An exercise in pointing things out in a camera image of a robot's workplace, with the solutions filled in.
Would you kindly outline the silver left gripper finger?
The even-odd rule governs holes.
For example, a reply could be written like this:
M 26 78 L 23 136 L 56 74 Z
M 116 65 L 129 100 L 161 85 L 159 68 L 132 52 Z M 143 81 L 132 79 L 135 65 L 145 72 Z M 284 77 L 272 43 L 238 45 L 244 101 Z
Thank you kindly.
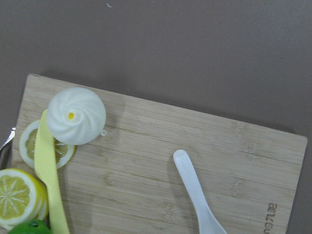
M 9 134 L 8 139 L 7 139 L 7 140 L 4 142 L 4 144 L 1 146 L 1 148 L 0 148 L 1 151 L 2 151 L 6 146 L 8 146 L 8 145 L 12 142 L 13 138 L 15 137 L 15 131 L 16 131 L 16 127 L 13 127 L 13 128 L 11 129 L 11 132 L 10 132 L 10 134 Z

